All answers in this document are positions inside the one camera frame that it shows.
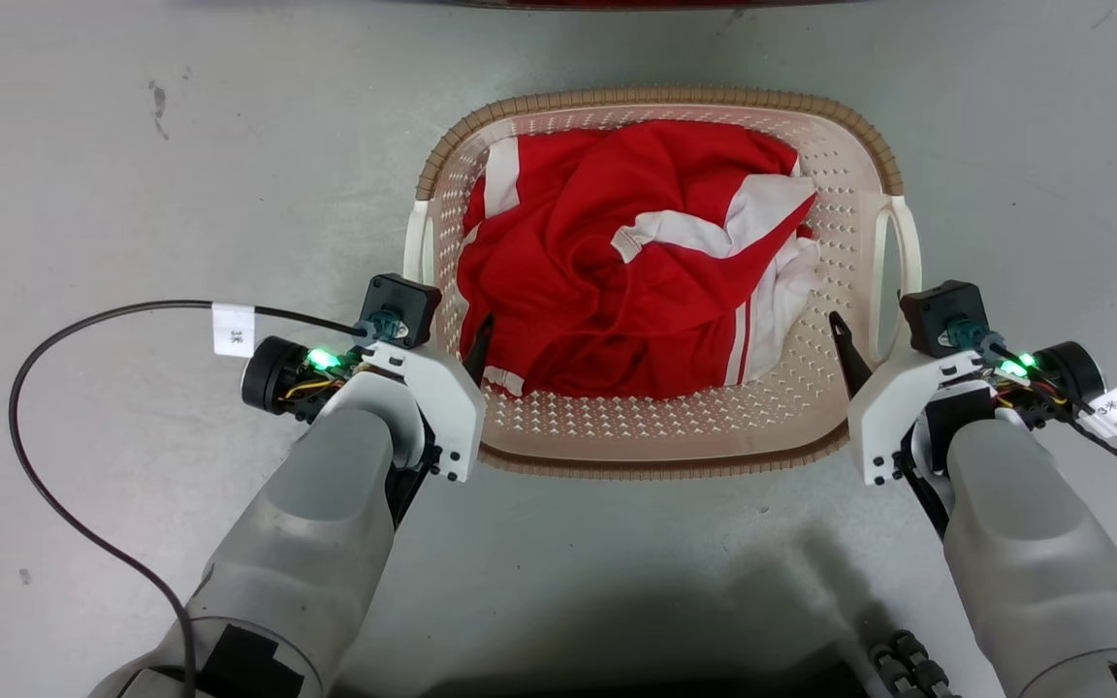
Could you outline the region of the black left gripper motor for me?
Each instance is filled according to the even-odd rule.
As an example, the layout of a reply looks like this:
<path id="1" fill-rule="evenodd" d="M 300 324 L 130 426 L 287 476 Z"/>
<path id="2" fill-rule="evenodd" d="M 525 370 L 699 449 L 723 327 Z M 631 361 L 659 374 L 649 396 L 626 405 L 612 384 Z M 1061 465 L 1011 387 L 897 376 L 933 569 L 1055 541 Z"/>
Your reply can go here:
<path id="1" fill-rule="evenodd" d="M 242 401 L 267 414 L 293 415 L 311 426 L 362 361 L 359 350 L 336 354 L 268 336 L 244 369 Z"/>

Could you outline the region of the beige plastic laundry basket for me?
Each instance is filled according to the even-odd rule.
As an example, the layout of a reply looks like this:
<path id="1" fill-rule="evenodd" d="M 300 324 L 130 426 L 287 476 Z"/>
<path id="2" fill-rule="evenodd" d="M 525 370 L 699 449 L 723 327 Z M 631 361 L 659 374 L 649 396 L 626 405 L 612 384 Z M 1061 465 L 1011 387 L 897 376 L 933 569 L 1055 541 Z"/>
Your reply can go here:
<path id="1" fill-rule="evenodd" d="M 618 85 L 491 102 L 443 133 L 418 176 L 403 272 L 437 286 L 431 337 L 457 352 L 464 310 L 454 270 L 475 176 L 491 144 L 525 134 L 608 131 L 647 119 L 742 125 L 787 142 L 817 202 L 808 217 L 821 279 L 770 374 L 748 385 L 677 398 L 584 398 L 485 392 L 480 462 L 580 480 L 684 480 L 779 471 L 834 455 L 849 407 L 829 314 L 842 315 L 869 366 L 888 357 L 884 324 L 888 246 L 904 293 L 922 288 L 922 252 L 899 164 L 869 119 L 834 99 L 739 85 Z"/>

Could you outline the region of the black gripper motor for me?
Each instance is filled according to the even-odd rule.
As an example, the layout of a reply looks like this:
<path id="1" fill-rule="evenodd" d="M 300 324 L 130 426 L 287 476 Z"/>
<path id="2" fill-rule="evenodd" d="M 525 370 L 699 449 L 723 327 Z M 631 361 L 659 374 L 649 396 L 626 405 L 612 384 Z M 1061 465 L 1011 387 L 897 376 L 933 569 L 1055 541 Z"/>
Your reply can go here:
<path id="1" fill-rule="evenodd" d="M 359 350 L 336 354 L 268 336 L 244 369 L 242 401 L 267 414 L 293 415 L 311 426 L 362 361 Z"/>
<path id="2" fill-rule="evenodd" d="M 1076 341 L 999 358 L 989 374 L 996 407 L 1019 415 L 1028 429 L 1068 423 L 1107 393 L 1098 362 Z"/>

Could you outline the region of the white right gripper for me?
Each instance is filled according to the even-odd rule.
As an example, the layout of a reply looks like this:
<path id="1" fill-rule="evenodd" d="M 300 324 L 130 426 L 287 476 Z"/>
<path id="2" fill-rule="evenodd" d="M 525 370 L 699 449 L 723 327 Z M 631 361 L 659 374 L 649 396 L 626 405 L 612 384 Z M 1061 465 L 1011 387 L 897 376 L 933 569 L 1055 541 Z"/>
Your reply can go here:
<path id="1" fill-rule="evenodd" d="M 937 535 L 953 511 L 947 455 L 963 426 L 993 415 L 993 390 L 975 352 L 930 358 L 904 352 L 877 371 L 861 357 L 842 314 L 828 314 L 850 396 L 847 428 L 852 463 L 866 486 L 903 481 Z"/>

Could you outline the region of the black right gripper motor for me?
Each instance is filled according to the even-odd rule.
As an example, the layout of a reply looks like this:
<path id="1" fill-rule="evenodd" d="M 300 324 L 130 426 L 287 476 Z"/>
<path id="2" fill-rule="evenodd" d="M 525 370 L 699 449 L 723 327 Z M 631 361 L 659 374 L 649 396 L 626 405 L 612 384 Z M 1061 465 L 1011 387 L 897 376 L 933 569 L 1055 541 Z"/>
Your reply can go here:
<path id="1" fill-rule="evenodd" d="M 1107 393 L 1098 362 L 1076 341 L 999 358 L 989 374 L 996 407 L 1019 415 L 1028 429 L 1068 423 Z"/>

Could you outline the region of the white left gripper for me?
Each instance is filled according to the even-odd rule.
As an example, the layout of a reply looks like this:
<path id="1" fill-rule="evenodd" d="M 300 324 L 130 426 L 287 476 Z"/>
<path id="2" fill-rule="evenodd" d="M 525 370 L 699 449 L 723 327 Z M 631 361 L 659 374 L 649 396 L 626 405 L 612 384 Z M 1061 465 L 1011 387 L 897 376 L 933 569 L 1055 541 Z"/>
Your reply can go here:
<path id="1" fill-rule="evenodd" d="M 464 363 L 431 346 L 405 350 L 378 343 L 361 354 L 359 376 L 376 379 L 360 389 L 360 408 L 385 420 L 392 437 L 385 494 L 395 527 L 426 478 L 469 480 L 483 446 L 487 402 L 480 384 L 494 322 L 491 313 L 485 315 Z"/>

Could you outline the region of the red and white garment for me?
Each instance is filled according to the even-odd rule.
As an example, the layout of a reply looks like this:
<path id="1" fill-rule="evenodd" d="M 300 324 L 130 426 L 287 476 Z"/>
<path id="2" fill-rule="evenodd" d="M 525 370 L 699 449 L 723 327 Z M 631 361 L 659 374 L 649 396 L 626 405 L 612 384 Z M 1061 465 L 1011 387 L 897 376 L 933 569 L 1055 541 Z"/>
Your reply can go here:
<path id="1" fill-rule="evenodd" d="M 525 396 L 687 396 L 763 377 L 821 278 L 782 138 L 649 119 L 491 145 L 464 216 L 461 347 Z"/>

